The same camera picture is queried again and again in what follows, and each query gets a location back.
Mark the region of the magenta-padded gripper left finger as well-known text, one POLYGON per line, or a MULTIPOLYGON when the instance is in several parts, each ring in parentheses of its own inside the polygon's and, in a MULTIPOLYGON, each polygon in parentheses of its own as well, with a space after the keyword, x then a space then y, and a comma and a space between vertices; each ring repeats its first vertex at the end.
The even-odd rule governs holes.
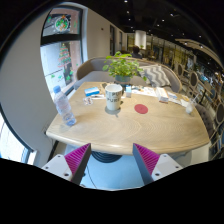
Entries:
POLYGON ((42 169, 79 185, 91 155, 91 144, 85 144, 67 155, 57 154, 42 169))

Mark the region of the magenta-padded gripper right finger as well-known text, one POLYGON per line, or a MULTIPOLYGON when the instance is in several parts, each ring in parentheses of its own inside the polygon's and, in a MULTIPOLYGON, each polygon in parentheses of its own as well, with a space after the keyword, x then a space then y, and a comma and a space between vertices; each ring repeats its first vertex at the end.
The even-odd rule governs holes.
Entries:
POLYGON ((133 156, 145 185, 182 169, 168 154, 157 154, 139 144, 133 144, 133 156))

